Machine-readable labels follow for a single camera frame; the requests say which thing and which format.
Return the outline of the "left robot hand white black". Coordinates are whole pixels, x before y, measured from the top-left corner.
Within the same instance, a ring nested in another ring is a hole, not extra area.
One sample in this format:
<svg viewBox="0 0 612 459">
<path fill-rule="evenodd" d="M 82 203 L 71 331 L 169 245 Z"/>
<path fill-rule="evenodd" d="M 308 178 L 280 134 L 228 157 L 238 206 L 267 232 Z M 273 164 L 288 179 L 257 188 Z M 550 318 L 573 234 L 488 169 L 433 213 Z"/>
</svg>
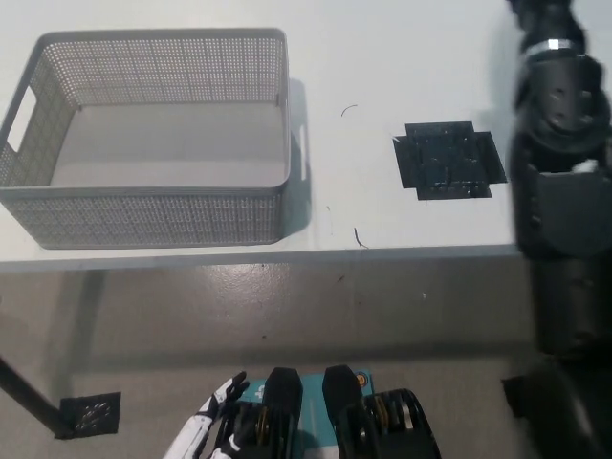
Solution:
<svg viewBox="0 0 612 459">
<path fill-rule="evenodd" d="M 230 407 L 234 407 L 250 383 L 247 372 L 241 371 L 221 384 L 202 406 L 189 417 L 164 454 L 164 459 L 200 458 L 211 427 Z M 254 434 L 255 420 L 245 421 L 237 433 L 216 447 L 208 458 L 237 458 Z"/>
</svg>

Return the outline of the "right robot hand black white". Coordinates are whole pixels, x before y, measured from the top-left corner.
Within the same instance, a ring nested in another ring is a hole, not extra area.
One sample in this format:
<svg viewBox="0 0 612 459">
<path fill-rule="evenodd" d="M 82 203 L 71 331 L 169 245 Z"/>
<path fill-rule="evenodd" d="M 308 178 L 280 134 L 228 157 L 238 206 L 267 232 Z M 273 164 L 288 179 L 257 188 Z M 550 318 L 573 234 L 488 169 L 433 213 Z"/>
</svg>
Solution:
<svg viewBox="0 0 612 459">
<path fill-rule="evenodd" d="M 579 52 L 586 51 L 587 41 L 574 16 L 570 0 L 509 1 L 518 28 L 523 32 L 520 52 L 526 54 L 536 45 L 558 40 Z"/>
</svg>

